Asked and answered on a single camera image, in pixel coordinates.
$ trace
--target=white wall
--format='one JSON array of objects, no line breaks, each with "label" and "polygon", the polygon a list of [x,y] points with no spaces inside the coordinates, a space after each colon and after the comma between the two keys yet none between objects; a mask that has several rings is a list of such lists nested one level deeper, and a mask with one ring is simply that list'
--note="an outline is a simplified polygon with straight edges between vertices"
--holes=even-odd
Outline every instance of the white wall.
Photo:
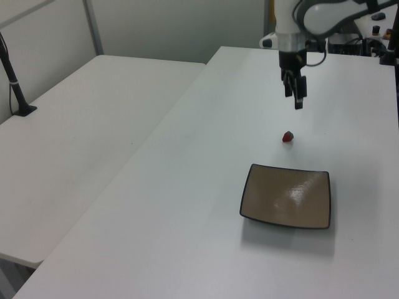
[{"label": "white wall", "polygon": [[259,47],[264,0],[87,0],[108,55],[207,63],[220,46]]},{"label": "white wall", "polygon": [[[82,0],[55,0],[0,31],[28,103],[95,57]],[[9,117],[8,78],[0,64],[0,123]]]}]

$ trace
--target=white table surface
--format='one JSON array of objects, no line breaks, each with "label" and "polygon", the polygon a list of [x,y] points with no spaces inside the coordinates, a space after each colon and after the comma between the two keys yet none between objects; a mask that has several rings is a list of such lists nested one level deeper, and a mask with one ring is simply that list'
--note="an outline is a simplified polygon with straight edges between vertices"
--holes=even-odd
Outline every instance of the white table surface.
[{"label": "white table surface", "polygon": [[[15,298],[396,298],[394,70],[329,55],[303,73],[295,111],[276,51],[221,48]],[[329,171],[330,229],[242,218],[252,163]]]},{"label": "white table surface", "polygon": [[37,267],[202,71],[99,56],[0,126],[0,258]]}]

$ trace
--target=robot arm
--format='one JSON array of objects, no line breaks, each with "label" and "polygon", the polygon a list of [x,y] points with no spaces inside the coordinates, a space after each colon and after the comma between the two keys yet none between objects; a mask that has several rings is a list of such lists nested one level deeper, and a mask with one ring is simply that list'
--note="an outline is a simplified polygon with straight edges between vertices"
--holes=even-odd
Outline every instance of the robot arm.
[{"label": "robot arm", "polygon": [[307,65],[306,40],[325,39],[347,22],[398,2],[399,0],[275,0],[281,79],[286,97],[294,95],[295,109],[303,107],[303,99],[307,96],[306,77],[300,74],[301,68]]}]

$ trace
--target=strawberry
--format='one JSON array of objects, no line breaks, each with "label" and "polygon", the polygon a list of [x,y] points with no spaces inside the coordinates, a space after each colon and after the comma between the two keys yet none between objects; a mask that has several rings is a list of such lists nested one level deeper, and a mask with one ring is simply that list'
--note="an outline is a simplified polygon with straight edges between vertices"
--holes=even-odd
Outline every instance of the strawberry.
[{"label": "strawberry", "polygon": [[282,142],[290,142],[293,139],[294,139],[294,134],[292,134],[290,131],[287,131],[282,137]]}]

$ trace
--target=square plate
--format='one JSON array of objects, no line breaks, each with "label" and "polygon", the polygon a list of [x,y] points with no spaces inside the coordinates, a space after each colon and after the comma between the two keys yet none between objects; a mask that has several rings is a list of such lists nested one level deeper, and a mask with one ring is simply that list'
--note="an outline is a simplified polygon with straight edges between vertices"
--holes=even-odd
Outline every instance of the square plate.
[{"label": "square plate", "polygon": [[331,217],[329,173],[252,164],[239,213],[269,224],[328,229]]}]

